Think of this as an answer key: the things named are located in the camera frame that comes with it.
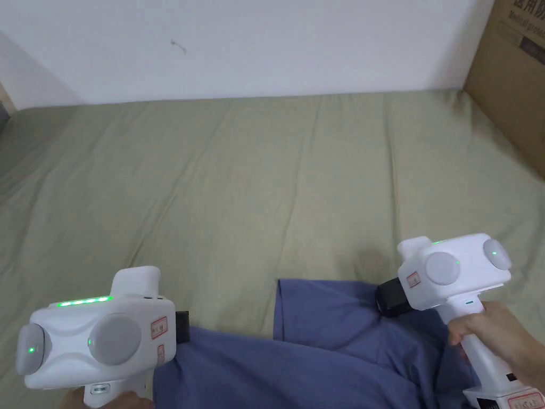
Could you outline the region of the person's right hand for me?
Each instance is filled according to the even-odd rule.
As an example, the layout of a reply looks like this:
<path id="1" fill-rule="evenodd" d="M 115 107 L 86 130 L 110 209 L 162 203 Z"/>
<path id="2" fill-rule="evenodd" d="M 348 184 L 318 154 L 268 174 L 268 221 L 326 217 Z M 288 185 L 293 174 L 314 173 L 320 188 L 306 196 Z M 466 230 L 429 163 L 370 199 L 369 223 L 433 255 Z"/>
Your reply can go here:
<path id="1" fill-rule="evenodd" d="M 544 345 L 532 337 L 508 308 L 483 302 L 484 311 L 455 318 L 448 324 L 449 343 L 458 345 L 475 335 L 504 360 L 518 380 L 544 394 Z"/>

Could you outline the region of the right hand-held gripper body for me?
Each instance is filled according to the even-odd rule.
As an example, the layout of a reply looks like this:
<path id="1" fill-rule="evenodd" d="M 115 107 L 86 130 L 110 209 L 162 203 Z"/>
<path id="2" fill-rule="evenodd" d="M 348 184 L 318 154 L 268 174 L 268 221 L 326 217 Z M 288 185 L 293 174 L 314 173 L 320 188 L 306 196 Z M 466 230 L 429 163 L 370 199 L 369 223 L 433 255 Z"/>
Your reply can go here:
<path id="1" fill-rule="evenodd" d="M 397 247 L 402 264 L 397 277 L 375 292 L 378 311 L 395 317 L 412 310 L 434 309 L 448 324 L 484 311 L 480 294 L 511 279 L 511 260 L 502 244 L 485 233 L 432 242 L 411 238 Z M 474 408 L 544 408 L 544 395 L 521 383 L 512 369 L 478 338 L 461 346 L 480 385 L 464 390 Z"/>

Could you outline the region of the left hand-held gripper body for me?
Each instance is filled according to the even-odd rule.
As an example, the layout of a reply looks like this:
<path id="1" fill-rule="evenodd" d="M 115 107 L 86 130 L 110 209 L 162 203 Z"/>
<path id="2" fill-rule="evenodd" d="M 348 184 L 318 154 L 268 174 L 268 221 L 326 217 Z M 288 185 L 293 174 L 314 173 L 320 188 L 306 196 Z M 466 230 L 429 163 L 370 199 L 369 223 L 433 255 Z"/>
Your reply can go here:
<path id="1" fill-rule="evenodd" d="M 16 350 L 25 385 L 83 387 L 91 408 L 128 391 L 143 397 L 148 374 L 189 341 L 189 314 L 159 294 L 160 277 L 155 266 L 122 269 L 107 296 L 54 302 L 33 312 Z"/>

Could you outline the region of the person's left hand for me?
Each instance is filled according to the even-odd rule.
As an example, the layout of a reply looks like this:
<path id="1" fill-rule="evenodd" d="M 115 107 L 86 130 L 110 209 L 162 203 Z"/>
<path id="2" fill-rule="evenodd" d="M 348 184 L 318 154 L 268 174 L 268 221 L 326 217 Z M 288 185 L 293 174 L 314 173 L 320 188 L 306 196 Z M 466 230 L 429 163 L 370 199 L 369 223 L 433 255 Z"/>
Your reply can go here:
<path id="1" fill-rule="evenodd" d="M 84 387 L 70 390 L 61 401 L 59 408 L 90 408 L 84 403 L 84 392 Z M 134 392 L 125 392 L 100 408 L 155 408 L 155 404 Z"/>

